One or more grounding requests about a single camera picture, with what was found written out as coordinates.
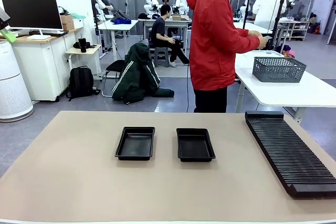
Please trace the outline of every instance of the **slotted rack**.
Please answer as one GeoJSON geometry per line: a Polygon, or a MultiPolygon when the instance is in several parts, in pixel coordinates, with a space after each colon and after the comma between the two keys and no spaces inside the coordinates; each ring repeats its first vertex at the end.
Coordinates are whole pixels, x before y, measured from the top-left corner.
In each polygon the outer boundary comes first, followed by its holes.
{"type": "Polygon", "coordinates": [[[246,112],[245,119],[290,196],[336,196],[336,178],[284,121],[281,112],[246,112]]]}

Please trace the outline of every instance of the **red jacket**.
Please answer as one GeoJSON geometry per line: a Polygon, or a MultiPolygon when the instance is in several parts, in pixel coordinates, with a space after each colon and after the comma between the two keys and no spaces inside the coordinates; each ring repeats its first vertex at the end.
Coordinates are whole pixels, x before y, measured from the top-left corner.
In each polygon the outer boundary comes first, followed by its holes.
{"type": "Polygon", "coordinates": [[[258,37],[233,25],[229,0],[187,0],[194,10],[190,69],[196,90],[217,90],[235,81],[236,54],[255,50],[258,37]]]}

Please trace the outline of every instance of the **monitor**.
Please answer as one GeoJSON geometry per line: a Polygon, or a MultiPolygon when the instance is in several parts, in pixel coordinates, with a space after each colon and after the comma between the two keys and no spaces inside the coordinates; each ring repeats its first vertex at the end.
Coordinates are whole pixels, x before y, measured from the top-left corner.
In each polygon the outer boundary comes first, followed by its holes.
{"type": "Polygon", "coordinates": [[[2,0],[15,29],[63,30],[56,0],[2,0]]]}

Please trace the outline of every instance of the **dark green jacket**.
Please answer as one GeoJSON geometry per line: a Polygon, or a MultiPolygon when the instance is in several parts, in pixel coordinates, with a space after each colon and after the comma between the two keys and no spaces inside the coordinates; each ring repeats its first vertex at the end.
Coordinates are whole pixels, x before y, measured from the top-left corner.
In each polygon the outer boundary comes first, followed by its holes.
{"type": "Polygon", "coordinates": [[[125,57],[125,70],[112,90],[112,98],[126,104],[142,101],[145,95],[152,97],[174,97],[174,91],[160,88],[150,49],[146,43],[134,44],[125,57]]]}

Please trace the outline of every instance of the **stool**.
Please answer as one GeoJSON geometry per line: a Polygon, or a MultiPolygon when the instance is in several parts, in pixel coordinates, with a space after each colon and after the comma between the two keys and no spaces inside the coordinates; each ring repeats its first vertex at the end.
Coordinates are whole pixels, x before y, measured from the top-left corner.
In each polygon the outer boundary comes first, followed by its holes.
{"type": "Polygon", "coordinates": [[[159,52],[164,52],[164,56],[166,58],[166,68],[169,67],[169,56],[168,56],[168,47],[156,47],[155,48],[155,53],[154,53],[154,66],[158,67],[158,56],[159,56],[159,52]]]}
{"type": "Polygon", "coordinates": [[[105,82],[104,82],[104,88],[103,88],[103,92],[101,92],[102,96],[103,97],[109,97],[111,98],[112,96],[111,95],[105,95],[104,94],[104,90],[105,90],[105,85],[106,85],[106,80],[107,80],[107,75],[109,72],[115,72],[115,75],[116,75],[116,82],[117,82],[117,79],[118,79],[118,73],[121,73],[123,70],[124,70],[124,67],[125,67],[125,61],[124,60],[117,60],[115,61],[114,63],[112,63],[111,65],[109,65],[107,68],[106,68],[106,75],[105,75],[105,82]]]}

